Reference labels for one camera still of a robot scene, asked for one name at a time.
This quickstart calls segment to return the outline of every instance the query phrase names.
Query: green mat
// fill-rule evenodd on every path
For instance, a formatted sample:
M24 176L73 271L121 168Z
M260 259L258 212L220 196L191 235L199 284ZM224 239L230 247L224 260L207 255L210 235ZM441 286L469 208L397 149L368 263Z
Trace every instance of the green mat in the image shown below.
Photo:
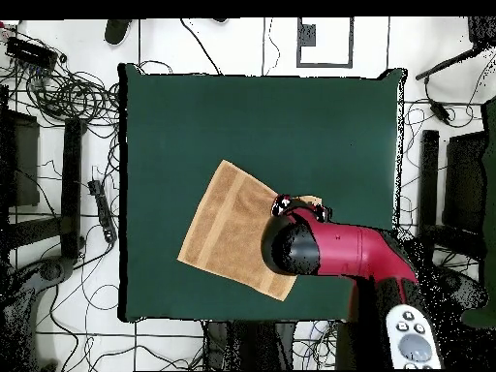
M496 326L496 97L486 102L482 108L484 130L488 133L489 143L482 157L486 177L487 194L485 216L482 226L487 256L479 276L483 278L489 300L482 309L463 313L462 320L467 326Z
M390 229L406 72L145 76L121 65L119 76L121 132L127 127L119 318L346 318L347 279L300 277L281 302L176 258L223 159L277 192L321 197L336 222Z

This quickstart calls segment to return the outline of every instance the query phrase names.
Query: tan towel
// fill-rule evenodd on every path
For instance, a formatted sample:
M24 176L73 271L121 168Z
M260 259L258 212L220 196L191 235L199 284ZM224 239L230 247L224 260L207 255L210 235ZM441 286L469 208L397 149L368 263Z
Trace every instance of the tan towel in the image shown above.
M268 269L261 239L277 193L223 160L198 206L177 258L283 301L295 276ZM319 203L315 197L302 197Z

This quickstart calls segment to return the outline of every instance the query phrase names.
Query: power strip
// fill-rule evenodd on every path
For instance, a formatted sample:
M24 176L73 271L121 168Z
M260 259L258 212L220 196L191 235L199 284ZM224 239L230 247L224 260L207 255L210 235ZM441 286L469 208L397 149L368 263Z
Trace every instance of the power strip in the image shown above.
M16 37L10 37L7 41L5 54L15 59L23 70L39 77L49 75L55 69L58 58L55 51Z
M113 244L117 240L117 233L113 226L112 216L109 209L109 203L105 195L104 187L99 180L88 182L89 193L95 197L98 207L98 219L104 230L104 238L108 244Z

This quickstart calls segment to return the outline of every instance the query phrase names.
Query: white remote controller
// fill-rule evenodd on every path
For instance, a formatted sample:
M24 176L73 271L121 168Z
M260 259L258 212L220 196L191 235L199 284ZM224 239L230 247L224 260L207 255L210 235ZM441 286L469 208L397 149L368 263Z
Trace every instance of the white remote controller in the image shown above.
M396 305L386 316L394 369L442 369L432 328L411 305Z

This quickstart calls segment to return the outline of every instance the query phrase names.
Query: white floor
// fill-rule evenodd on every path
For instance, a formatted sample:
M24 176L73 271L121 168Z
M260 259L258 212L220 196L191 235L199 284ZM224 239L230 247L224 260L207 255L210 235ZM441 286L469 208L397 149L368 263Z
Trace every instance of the white floor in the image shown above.
M412 102L424 99L423 82L416 81L415 75L429 69L438 62L452 57L471 47L468 40L466 18L462 17L356 17L354 32L354 66L352 69L303 69L296 67L296 17L267 17L266 19L240 18L231 19L226 24L218 24L211 19L185 19L201 39L204 47L212 60L223 74L238 74L247 76L260 76L269 72L271 76L332 76L332 77L362 77L376 78L386 68L405 68L408 70L408 79L405 90L405 113ZM146 60L158 60L170 65L174 73L211 73L215 70L203 54L200 46L193 36L181 25L179 19L147 19L134 20L131 31L126 41L120 46L109 46L104 41L106 20L55 20L31 21L26 20L19 26L21 33L33 38L41 39L48 45L56 47L68 57L68 68L71 72L84 71L102 80L107 88L118 81L117 64L120 62L139 63ZM333 52L337 54L343 50L343 44L348 39L336 38L331 42L323 43L326 33L332 33L333 24L338 23L334 18L304 18L303 23L317 24L317 48L312 55L305 58L319 61L333 62ZM5 46L0 44L0 67L8 67L9 60L4 55ZM429 94L440 102L468 103L474 89L481 78L477 92L472 102L475 117L479 118L480 107L483 103L496 94L496 77L494 65L486 70L487 75L481 72L493 56L490 50L474 59L457 64L441 73L431 77ZM167 73L165 66L147 64L144 69L148 73ZM18 93L17 109L27 112L25 93ZM34 110L33 115L38 116L39 123L46 126L44 119ZM469 119L465 107L455 109L456 119L453 125L462 125ZM474 119L462 129L451 128L435 118L430 118L422 123L422 117L430 117L431 113L427 104L414 104L410 118L406 123L414 124L414 144L409 152L409 158L417 164L419 160L419 136L421 130L432 128L439 130L441 135L441 150L439 164L442 167L446 162L446 146L450 137L466 134L482 129L481 121ZM98 133L107 133L100 127ZM413 135L407 125L405 127L405 145ZM57 171L62 169L62 138L63 129L43 129L39 164L53 160ZM99 139L88 133L83 140L82 182L91 179L92 171L96 167L103 171L107 164L109 140ZM51 164L40 167L39 175L57 176ZM418 176L418 169L406 159L403 162L403 184ZM114 175L115 186L107 186L108 199L111 201L118 195L118 175ZM438 216L443 208L444 175L440 171L440 191L438 193ZM56 212L60 211L60 181L41 179L42 185ZM82 191L81 213L96 215L94 199ZM409 184L402 190L401 220L404 224L415 224L417 203L417 184ZM20 207L18 212L47 213L49 209L41 198L36 207ZM17 216L18 221L36 218L34 216ZM88 230L98 223L95 217L81 217L81 232ZM38 259L50 246L55 245L58 239L47 240L35 245L19 248L11 254L11 261L18 266ZM88 238L86 258L90 259L100 255L106 249L100 228L94 229ZM118 279L118 242L115 249L105 256L91 277L84 282L86 295L92 296L100 287L111 284L119 285ZM465 262L464 257L457 257L456 261ZM81 334L77 351L70 359L66 369L74 371L87 371L88 363L81 361L84 357L85 337L82 334L90 333L90 361L98 371L133 371L133 370L160 370L167 364L154 357L143 348L133 350L136 343L148 348L152 353L170 360L184 358L191 360L198 352L202 343L202 329L200 324L194 322L181 322L170 320L145 320L136 325L123 324L116 318L117 290L113 287L101 288L92 299L92 303L107 310L97 310L89 306L80 286L81 278L86 278L95 264L90 264L84 273L77 271L60 286L60 294L54 311L56 320L70 331ZM470 275L477 277L477 267L470 266ZM61 333L61 330L47 316L48 309L54 298L54 289L43 296L38 312L37 341L41 358L57 358L61 369L63 362L75 346L75 339L70 335ZM319 339L326 323L313 327L312 323L300 323L296 329L296 339ZM104 356L103 354L117 353L130 350L118 356ZM306 346L294 343L294 351L303 355ZM302 364L302 359L294 356L296 369L315 368L313 360Z

